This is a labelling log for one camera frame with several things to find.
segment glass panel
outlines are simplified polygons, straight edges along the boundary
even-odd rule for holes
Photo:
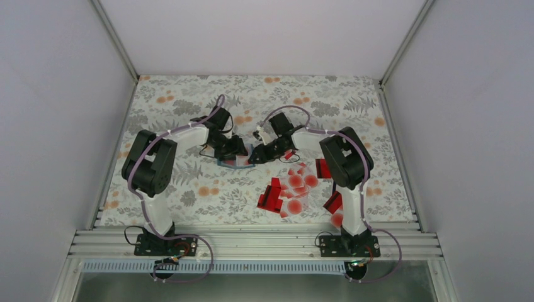
[[[393,265],[376,261],[369,265],[365,279],[380,277]],[[212,274],[193,284],[163,284],[149,274],[87,273],[82,275],[76,301],[401,302],[436,298],[426,261],[405,261],[391,278],[375,284],[351,284],[341,276],[274,274]]]

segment black cable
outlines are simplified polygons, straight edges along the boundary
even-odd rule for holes
[[[323,232],[318,233],[317,236],[315,237],[315,240],[314,240],[314,245],[315,245],[316,247],[319,247],[319,248],[321,247],[320,245],[317,245],[317,239],[318,239],[319,236],[320,236],[321,234],[323,234],[323,233],[328,233],[328,234],[330,234],[330,236],[334,236],[334,234],[332,234],[332,233],[330,233],[330,232],[327,232],[327,231],[323,231]]]
[[[126,236],[126,230],[128,230],[129,228],[140,228],[141,230],[144,230],[144,228],[138,225],[130,225],[124,229],[124,239],[126,239],[126,242],[128,242],[129,245],[135,245],[135,243],[130,242],[130,240],[128,239],[128,236]]]
[[[204,148],[202,148],[202,150],[198,151],[198,154],[201,155],[201,156],[205,156],[205,157],[209,157],[211,159],[214,159],[215,158],[214,156],[209,156],[209,155],[202,154],[202,151],[206,150],[207,147],[208,147],[208,145],[204,145]]]
[[[234,117],[232,116],[232,114],[230,114],[230,121],[232,122],[232,126],[228,130],[222,130],[221,131],[222,134],[228,133],[234,129]]]

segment red block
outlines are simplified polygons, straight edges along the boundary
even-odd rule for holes
[[[276,177],[271,178],[271,186],[273,187],[281,187],[280,186],[280,179]]]
[[[282,207],[282,199],[278,199],[280,192],[279,187],[267,186],[265,193],[259,196],[258,208],[280,213]]]
[[[295,155],[295,151],[294,150],[290,150],[289,152],[287,152],[285,155],[284,155],[284,158],[285,159],[290,159],[291,156]]]
[[[328,169],[328,165],[326,165],[325,159],[316,159],[315,167],[317,168],[317,178],[332,178],[332,175],[330,175],[330,170]]]
[[[330,196],[323,207],[331,214],[334,214],[341,207],[341,205],[343,205],[343,199],[341,194],[336,191],[334,194],[332,194],[332,196]]]

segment white wall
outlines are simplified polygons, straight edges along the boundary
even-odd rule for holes
[[[134,84],[89,1],[0,6],[0,299],[48,301]]]
[[[379,79],[424,0],[101,0],[140,74]]]
[[[462,301],[532,301],[534,2],[437,1],[387,97]]]

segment table surface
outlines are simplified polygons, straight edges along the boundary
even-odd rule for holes
[[[234,132],[245,143],[258,144],[252,136],[256,125],[273,109],[297,104],[310,111],[310,126],[342,129],[351,126],[371,154],[375,168],[366,191],[366,215],[371,221],[408,221],[412,213],[407,200],[378,94],[368,77],[335,76],[215,76],[143,75],[129,112],[115,171],[111,178],[101,219],[102,225],[141,225],[144,220],[138,199],[128,191],[120,171],[137,132],[162,133],[191,118],[207,115],[219,94],[226,95],[225,108],[234,119]],[[306,116],[297,109],[284,113],[294,125]],[[176,223],[182,225],[339,223],[322,205],[331,195],[332,182],[319,180],[309,191],[301,213],[288,217],[256,207],[271,177],[287,176],[291,164],[280,161],[251,169],[219,167],[214,159],[199,155],[201,147],[179,154],[170,185],[162,193]],[[298,151],[300,162],[315,170],[321,154]]]

